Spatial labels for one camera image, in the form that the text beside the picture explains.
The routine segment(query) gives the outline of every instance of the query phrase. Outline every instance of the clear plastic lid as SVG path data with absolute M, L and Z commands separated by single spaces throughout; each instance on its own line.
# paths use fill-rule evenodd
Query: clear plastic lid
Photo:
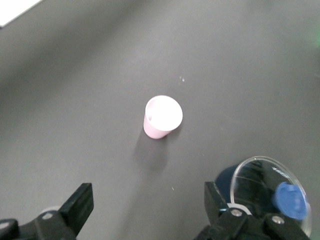
M 279 214 L 280 210 L 273 205 L 273 196 L 283 182 L 297 185 L 303 195 L 306 216 L 296 222 L 309 237 L 312 218 L 306 192 L 291 171 L 272 158 L 255 156 L 235 169 L 230 185 L 231 203 L 246 206 L 256 218 L 263 218 L 267 213 Z

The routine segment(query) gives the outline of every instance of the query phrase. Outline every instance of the pink paper cup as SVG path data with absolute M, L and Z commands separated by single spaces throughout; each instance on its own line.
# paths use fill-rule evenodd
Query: pink paper cup
M 183 113 L 179 103 L 172 97 L 158 95 L 145 106 L 143 129 L 152 139 L 160 139 L 179 127 Z

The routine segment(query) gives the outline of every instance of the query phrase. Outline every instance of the white paper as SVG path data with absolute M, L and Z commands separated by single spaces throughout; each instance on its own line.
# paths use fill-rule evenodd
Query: white paper
M 0 0 L 0 27 L 16 19 L 42 0 Z

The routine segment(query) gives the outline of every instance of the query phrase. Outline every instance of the blue bottle cap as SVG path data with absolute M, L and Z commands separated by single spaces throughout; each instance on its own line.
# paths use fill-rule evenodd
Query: blue bottle cap
M 292 219 L 302 220 L 307 215 L 304 194 L 296 184 L 280 183 L 273 196 L 273 205 Z

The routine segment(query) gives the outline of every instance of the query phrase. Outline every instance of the blue object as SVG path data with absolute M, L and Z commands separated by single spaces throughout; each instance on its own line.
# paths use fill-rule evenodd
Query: blue object
M 284 215 L 297 220 L 302 220 L 307 215 L 307 206 L 304 195 L 296 184 L 282 182 L 275 190 L 273 205 Z

